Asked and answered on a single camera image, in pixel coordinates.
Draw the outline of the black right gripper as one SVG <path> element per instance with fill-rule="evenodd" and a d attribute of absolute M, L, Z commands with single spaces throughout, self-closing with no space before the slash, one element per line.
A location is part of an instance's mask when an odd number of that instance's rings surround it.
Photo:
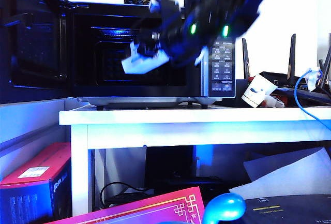
<path fill-rule="evenodd" d="M 137 52 L 153 57 L 160 48 L 171 62 L 188 62 L 189 55 L 184 48 L 182 35 L 182 12 L 172 0 L 153 0 L 153 12 L 161 15 L 160 33 L 150 29 L 141 29 L 136 36 Z"/>

